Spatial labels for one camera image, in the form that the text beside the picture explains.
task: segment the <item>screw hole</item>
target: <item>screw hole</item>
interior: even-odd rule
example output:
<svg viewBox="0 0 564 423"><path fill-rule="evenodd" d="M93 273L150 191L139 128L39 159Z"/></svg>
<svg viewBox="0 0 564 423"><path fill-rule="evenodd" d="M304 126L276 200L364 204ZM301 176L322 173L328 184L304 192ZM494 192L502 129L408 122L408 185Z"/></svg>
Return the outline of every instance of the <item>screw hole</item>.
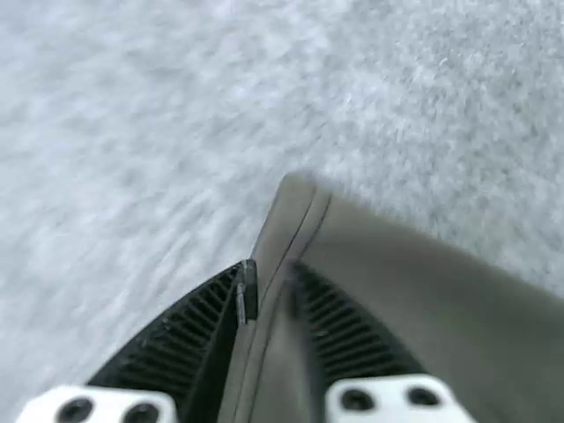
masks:
<svg viewBox="0 0 564 423"><path fill-rule="evenodd" d="M374 400L362 390L347 390L341 397L341 404L345 410L366 412L375 407Z"/></svg>
<svg viewBox="0 0 564 423"><path fill-rule="evenodd" d="M411 388L407 396L410 402L415 405L436 406L441 402L433 391L427 388Z"/></svg>
<svg viewBox="0 0 564 423"><path fill-rule="evenodd" d="M81 397L75 398L61 408L57 414L58 423L80 423L92 412L93 403L90 399Z"/></svg>
<svg viewBox="0 0 564 423"><path fill-rule="evenodd" d="M156 423L159 419L159 409L153 404L141 403L131 408L125 417L123 423Z"/></svg>

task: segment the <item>gray carpet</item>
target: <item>gray carpet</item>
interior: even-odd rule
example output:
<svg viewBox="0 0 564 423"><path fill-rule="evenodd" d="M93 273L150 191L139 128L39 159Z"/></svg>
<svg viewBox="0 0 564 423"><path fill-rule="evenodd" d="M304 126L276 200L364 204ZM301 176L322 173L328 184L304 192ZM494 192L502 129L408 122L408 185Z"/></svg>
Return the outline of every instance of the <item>gray carpet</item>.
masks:
<svg viewBox="0 0 564 423"><path fill-rule="evenodd" d="M564 294L562 9L3 0L5 421L246 257L294 169Z"/></svg>

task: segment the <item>carpet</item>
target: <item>carpet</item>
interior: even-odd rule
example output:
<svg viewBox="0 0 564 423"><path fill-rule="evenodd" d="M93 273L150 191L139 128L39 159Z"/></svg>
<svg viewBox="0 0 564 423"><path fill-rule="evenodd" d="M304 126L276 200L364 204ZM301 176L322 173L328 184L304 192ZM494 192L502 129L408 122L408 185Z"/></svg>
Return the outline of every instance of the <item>carpet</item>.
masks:
<svg viewBox="0 0 564 423"><path fill-rule="evenodd" d="M0 413L247 257L282 176L564 294L555 0L4 0Z"/></svg>

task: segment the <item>white mounting plate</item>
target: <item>white mounting plate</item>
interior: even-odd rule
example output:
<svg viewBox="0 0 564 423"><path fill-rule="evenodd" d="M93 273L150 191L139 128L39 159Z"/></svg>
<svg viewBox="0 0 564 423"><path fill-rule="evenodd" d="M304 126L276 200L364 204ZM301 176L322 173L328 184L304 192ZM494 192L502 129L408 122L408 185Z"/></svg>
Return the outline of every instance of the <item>white mounting plate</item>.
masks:
<svg viewBox="0 0 564 423"><path fill-rule="evenodd" d="M422 388L432 392L439 404L416 405L409 392ZM346 410L343 395L350 390L368 394L374 408ZM457 402L449 387L429 375L405 375L345 379L335 382L325 395L327 423L476 423Z"/></svg>
<svg viewBox="0 0 564 423"><path fill-rule="evenodd" d="M45 392L26 404L16 423L58 423L62 408L77 398L88 398L93 405L81 423L122 423L129 410L143 403L157 408L155 423L177 423L174 401L167 394L93 386L59 386Z"/></svg>

